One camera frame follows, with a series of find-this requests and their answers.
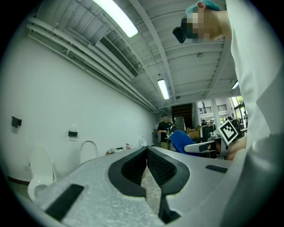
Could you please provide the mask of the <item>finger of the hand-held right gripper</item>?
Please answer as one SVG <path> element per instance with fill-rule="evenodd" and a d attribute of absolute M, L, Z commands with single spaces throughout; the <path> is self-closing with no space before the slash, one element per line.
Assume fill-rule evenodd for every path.
<path fill-rule="evenodd" d="M 216 146 L 216 141 L 207 141 L 199 144 L 186 145 L 184 151 L 186 153 L 208 153 L 216 151 L 213 148 Z"/>

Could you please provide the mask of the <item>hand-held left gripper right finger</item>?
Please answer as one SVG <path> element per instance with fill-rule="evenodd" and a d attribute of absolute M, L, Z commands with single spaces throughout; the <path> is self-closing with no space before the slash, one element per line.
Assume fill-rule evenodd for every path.
<path fill-rule="evenodd" d="M 147 167 L 161 189 L 149 227 L 219 227 L 228 200 L 222 193 L 231 161 L 147 147 Z"/>

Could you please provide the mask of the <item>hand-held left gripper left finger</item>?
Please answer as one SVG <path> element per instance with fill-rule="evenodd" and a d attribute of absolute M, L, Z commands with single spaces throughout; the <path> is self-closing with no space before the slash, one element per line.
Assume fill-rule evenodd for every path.
<path fill-rule="evenodd" d="M 67 227 L 162 227 L 141 186 L 146 151 L 87 161 L 44 189 L 35 204 Z"/>

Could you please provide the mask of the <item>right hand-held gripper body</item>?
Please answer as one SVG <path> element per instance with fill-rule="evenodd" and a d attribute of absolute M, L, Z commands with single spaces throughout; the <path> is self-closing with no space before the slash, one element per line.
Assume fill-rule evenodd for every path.
<path fill-rule="evenodd" d="M 239 136 L 237 129 L 230 120 L 209 133 L 209 151 L 216 152 L 218 158 L 227 158 L 229 145 Z"/>

